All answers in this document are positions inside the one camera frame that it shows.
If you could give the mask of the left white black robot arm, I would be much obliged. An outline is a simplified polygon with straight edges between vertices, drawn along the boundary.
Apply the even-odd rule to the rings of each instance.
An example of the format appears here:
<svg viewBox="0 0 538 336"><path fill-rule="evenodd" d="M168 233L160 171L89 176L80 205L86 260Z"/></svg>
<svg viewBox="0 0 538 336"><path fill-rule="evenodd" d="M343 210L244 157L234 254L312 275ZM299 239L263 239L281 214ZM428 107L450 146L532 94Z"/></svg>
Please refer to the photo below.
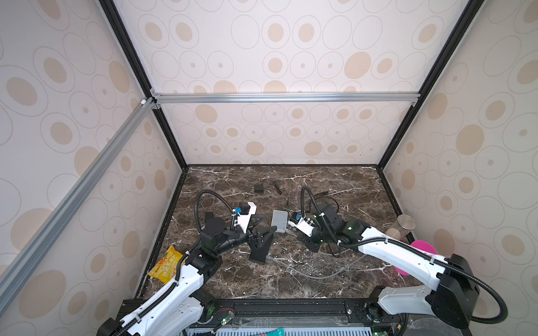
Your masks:
<svg viewBox="0 0 538 336"><path fill-rule="evenodd" d="M228 218L208 212L200 218L198 207L204 195L224 203ZM214 315L211 295L202 290L223 264L223 253L242 244L251 250L249 260L263 264L272 244L275 228L257 228L266 219L253 202L231 205L213 190L200 191L195 200L196 243L177 262L171 280L156 294L122 319L108 319L98 335L178 335L190 325L209 321Z"/></svg>

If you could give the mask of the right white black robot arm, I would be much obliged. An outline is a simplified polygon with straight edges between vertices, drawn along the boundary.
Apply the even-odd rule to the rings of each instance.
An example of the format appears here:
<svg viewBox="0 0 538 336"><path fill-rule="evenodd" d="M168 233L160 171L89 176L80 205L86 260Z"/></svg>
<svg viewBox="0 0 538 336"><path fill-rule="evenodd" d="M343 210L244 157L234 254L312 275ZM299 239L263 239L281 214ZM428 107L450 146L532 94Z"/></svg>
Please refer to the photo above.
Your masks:
<svg viewBox="0 0 538 336"><path fill-rule="evenodd" d="M299 230L298 240L312 252L322 244L335 244L380 259L421 282L417 287L381 289L374 309L390 315L434 315L459 329L472 322L497 324L508 317L501 295L475 277L462 256L427 253L359 219L345 221L332 206L319 205L308 186L302 187L300 211L289 224Z"/></svg>

